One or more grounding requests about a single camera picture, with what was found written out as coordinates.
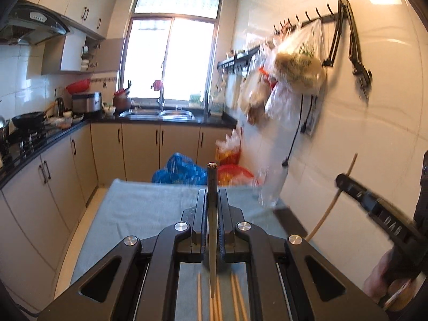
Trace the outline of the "person's right hand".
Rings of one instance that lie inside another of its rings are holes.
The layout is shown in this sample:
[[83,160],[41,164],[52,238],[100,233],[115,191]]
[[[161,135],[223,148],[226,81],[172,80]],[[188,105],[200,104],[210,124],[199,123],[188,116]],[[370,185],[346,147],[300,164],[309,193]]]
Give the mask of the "person's right hand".
[[389,304],[388,308],[392,312],[398,312],[404,309],[413,299],[416,291],[416,282],[409,278],[397,279],[394,282],[387,281],[385,276],[389,270],[392,253],[393,250],[391,249],[381,257],[369,277],[364,281],[363,291],[378,304],[387,294],[394,295],[401,290],[395,300]]

